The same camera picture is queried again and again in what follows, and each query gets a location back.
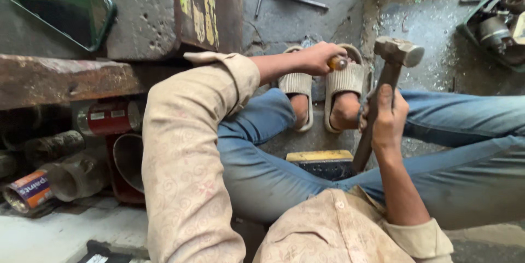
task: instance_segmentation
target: workshop floor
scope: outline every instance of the workshop floor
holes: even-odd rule
[[[377,79],[382,61],[372,54],[373,42],[376,36],[388,35],[409,39],[426,50],[420,65],[403,69],[400,88],[473,95],[525,94],[522,83],[525,74],[487,61],[456,33],[456,25],[474,8],[461,6],[458,0],[315,0],[330,7],[326,13],[287,0],[262,0],[259,17],[255,19],[257,1],[244,0],[243,51],[246,55],[281,53],[288,46],[299,44],[305,35],[317,35],[327,42],[358,46],[368,65],[377,69]],[[314,83],[319,85],[320,80],[315,79]],[[326,132],[324,91],[314,88],[313,92],[317,104],[312,130],[304,134],[292,130],[282,132],[260,146],[261,149],[283,158],[289,152],[300,151],[348,149],[355,152],[357,133],[346,131],[334,135]],[[418,140],[403,140],[404,157],[441,149],[443,147]],[[458,236],[451,235],[457,239],[454,240],[455,262],[468,262],[472,258],[484,258],[483,262],[523,262],[525,245],[508,244],[509,240],[502,238],[507,235],[512,237],[511,241],[522,240],[523,223],[497,227],[500,227],[496,231],[499,234],[487,235],[492,236],[492,240],[476,239],[475,235],[459,240]],[[507,231],[509,227],[518,230],[513,234]]]

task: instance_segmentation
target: beige patterned shirt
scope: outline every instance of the beige patterned shirt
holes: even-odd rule
[[[186,54],[197,67],[149,92],[142,178],[152,262],[237,263],[246,254],[230,226],[217,125],[257,89],[257,66],[240,54]],[[270,262],[451,262],[450,240],[432,219],[386,223],[381,205],[360,187],[326,189],[286,211],[254,258]]]

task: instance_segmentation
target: hammer head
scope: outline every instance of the hammer head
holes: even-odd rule
[[[374,53],[388,63],[410,68],[421,62],[425,49],[404,39],[380,36],[375,40]]]

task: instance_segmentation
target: white sticker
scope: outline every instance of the white sticker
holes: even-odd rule
[[[104,112],[91,113],[91,120],[104,119]]]
[[[124,117],[126,112],[124,110],[116,110],[111,112],[111,117]]]
[[[105,263],[108,259],[108,257],[96,254],[93,257],[91,257],[91,259],[89,259],[86,263]]]

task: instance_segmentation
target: tool handle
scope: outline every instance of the tool handle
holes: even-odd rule
[[[334,56],[328,61],[328,67],[334,70],[344,70],[348,67],[348,60],[341,55]]]
[[[389,84],[392,86],[392,90],[395,90],[399,75],[401,73],[400,64],[385,63],[385,67],[381,72],[377,87],[369,99],[369,111],[366,118],[367,126],[363,131],[361,140],[359,141],[358,149],[355,152],[354,159],[352,161],[352,169],[354,172],[363,172],[370,155],[372,154],[372,130],[377,119],[377,89],[383,84]]]

